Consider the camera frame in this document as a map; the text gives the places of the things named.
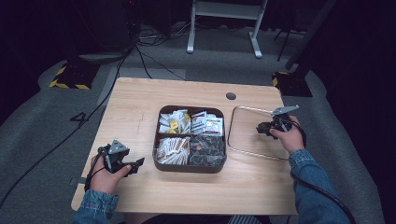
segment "white stand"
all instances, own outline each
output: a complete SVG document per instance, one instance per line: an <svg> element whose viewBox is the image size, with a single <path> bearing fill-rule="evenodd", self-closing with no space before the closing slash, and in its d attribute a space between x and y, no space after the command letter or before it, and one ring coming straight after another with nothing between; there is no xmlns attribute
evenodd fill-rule
<svg viewBox="0 0 396 224"><path fill-rule="evenodd" d="M262 52L260 51L260 47L257 43L256 37L257 33L259 32L260 25L262 24L262 16L264 15L266 5L267 0L263 0L261 6L244 6L237 4L200 2L197 0L193 0L191 8L191 30L189 35L189 43L187 45L187 52L194 52L196 15L226 17L256 21L254 32L249 32L248 37L250 39L251 46L253 47L256 58L261 58Z"/></svg>

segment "handheld controller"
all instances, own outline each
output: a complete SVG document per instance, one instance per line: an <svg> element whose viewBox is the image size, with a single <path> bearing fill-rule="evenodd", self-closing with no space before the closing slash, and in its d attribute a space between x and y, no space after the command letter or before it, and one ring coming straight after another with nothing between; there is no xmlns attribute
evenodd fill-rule
<svg viewBox="0 0 396 224"><path fill-rule="evenodd" d="M130 149L123 145L121 142L114 140L113 143L107 144L105 147L98 148L98 156L104 157L105 168L111 173L114 174L118 170L122 169L122 167L126 165L131 165L132 169L126 174L124 177L127 177L131 174L136 174L139 170L139 167L143 165L145 158L134 162L122 162L123 158L129 154ZM94 176L92 174L92 169L95 164L92 165L90 172L87 175L87 179L85 181L85 191L87 191L91 186L91 179Z"/></svg>
<svg viewBox="0 0 396 224"><path fill-rule="evenodd" d="M270 129L274 128L281 132L288 132L291 129L292 121L289 117L288 112L291 110L297 109L299 106L285 106L285 107L278 107L275 109L271 115L273 116L273 121L271 122L262 122L257 126L258 133L265 133L267 136L273 136L270 133Z"/></svg>

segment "hazard tape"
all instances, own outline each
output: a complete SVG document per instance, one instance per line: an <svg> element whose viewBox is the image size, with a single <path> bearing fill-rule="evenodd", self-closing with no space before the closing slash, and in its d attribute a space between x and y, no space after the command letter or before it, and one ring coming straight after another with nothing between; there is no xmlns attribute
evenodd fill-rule
<svg viewBox="0 0 396 224"><path fill-rule="evenodd" d="M289 75L289 74L290 73L287 73L287 72L274 72L272 74L272 80L273 80L274 87L277 88L280 91L279 82L277 81L276 77L279 76L279 75Z"/></svg>
<svg viewBox="0 0 396 224"><path fill-rule="evenodd" d="M55 78L49 84L50 87L59 87L65 89L80 89L80 90L90 90L93 77L91 79L83 79L76 81L73 77L74 74L70 74L67 69L67 63L64 63L56 74Z"/></svg>

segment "stand leg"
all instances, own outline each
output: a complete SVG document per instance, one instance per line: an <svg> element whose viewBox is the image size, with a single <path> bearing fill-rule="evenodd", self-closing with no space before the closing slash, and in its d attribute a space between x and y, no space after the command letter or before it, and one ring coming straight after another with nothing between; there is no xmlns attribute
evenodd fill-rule
<svg viewBox="0 0 396 224"><path fill-rule="evenodd" d="M253 47L253 50L254 50L254 54L256 55L256 58L259 58L259 59L262 57L262 51L260 50L259 43L257 43L256 37L257 37L257 33L259 32L260 25L262 24L262 16L264 15L266 5L267 5L267 0L263 0L259 16L256 20L256 25L254 26L254 32L248 33L248 36L249 36L249 39L251 42L251 46Z"/></svg>
<svg viewBox="0 0 396 224"><path fill-rule="evenodd" d="M195 41L195 11L196 11L196 0L192 2L191 7L191 29L189 35L189 43L187 44L187 53L194 52L194 41Z"/></svg>
<svg viewBox="0 0 396 224"><path fill-rule="evenodd" d="M285 45L287 44L288 39L289 39L289 35L290 35L290 31L288 31L288 33L286 34L285 40L283 41L282 49L280 49L279 55L277 56L277 60L276 60L277 62L279 62L280 56L282 56L283 49L285 49Z"/></svg>
<svg viewBox="0 0 396 224"><path fill-rule="evenodd" d="M274 38L274 41L277 40L277 38L279 37L280 33L282 33L283 30L280 30L279 33L277 33L276 37Z"/></svg>

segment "left hand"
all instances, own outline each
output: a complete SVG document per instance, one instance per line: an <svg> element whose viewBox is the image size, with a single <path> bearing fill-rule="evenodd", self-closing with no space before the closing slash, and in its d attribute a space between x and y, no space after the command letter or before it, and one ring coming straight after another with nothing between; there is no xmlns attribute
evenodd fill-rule
<svg viewBox="0 0 396 224"><path fill-rule="evenodd" d="M92 171L93 174L95 174L95 172L105 167L103 156L98 155L98 157L99 159ZM131 165L126 165L114 174L111 174L107 169L103 169L97 172L92 177L90 189L101 191L108 194L114 194L114 190L116 189L120 180L125 175L127 175L131 169L132 169Z"/></svg>

